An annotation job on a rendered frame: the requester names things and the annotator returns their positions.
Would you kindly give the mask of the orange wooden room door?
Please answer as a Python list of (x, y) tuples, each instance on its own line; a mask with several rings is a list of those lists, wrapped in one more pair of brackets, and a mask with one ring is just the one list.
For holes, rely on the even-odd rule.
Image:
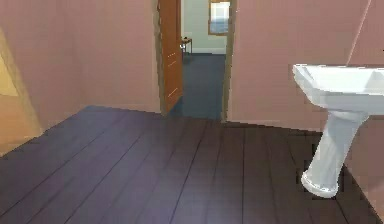
[(182, 96), (181, 0), (159, 0), (164, 99), (169, 112)]

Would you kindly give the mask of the wooden framed window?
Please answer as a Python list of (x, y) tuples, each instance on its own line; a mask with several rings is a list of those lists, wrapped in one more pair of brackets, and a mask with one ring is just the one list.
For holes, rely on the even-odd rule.
[(228, 33), (230, 0), (209, 0), (208, 33), (223, 36)]

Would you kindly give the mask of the white pedestal sink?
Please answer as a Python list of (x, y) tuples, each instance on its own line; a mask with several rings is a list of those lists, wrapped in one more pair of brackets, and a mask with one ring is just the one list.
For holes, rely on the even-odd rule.
[(293, 74), (307, 99), (328, 113), (301, 183), (316, 196), (332, 198), (358, 129), (370, 116), (384, 115), (384, 67), (295, 64)]

